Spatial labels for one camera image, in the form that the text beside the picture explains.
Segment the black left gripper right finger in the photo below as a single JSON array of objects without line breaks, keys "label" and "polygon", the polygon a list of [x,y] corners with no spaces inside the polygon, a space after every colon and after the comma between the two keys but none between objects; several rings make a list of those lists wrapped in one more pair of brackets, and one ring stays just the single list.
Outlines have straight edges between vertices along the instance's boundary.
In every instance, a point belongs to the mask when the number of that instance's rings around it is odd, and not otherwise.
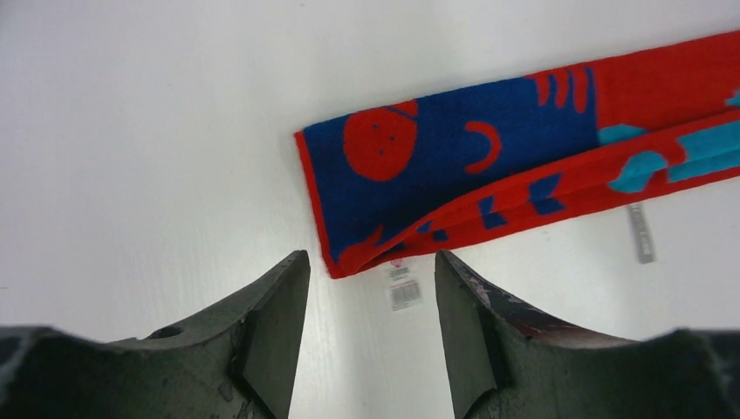
[{"label": "black left gripper right finger", "polygon": [[739,333],[617,338],[543,312],[450,251],[435,294],[457,418],[736,418]]}]

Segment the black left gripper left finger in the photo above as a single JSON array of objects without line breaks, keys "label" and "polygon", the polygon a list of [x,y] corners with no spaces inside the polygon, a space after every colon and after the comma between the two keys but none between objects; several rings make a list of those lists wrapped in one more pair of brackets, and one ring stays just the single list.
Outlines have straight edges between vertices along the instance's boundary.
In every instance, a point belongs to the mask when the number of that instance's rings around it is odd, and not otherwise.
[{"label": "black left gripper left finger", "polygon": [[311,266],[263,276],[144,339],[100,343],[47,326],[1,330],[4,418],[286,418]]}]

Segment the red blue patterned towel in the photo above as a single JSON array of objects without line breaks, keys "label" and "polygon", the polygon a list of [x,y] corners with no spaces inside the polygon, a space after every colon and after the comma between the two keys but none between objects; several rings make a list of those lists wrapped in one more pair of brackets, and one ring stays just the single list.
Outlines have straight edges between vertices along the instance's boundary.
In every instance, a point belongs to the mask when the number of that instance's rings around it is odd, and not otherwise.
[{"label": "red blue patterned towel", "polygon": [[464,87],[295,135],[332,278],[739,174],[739,34]]}]

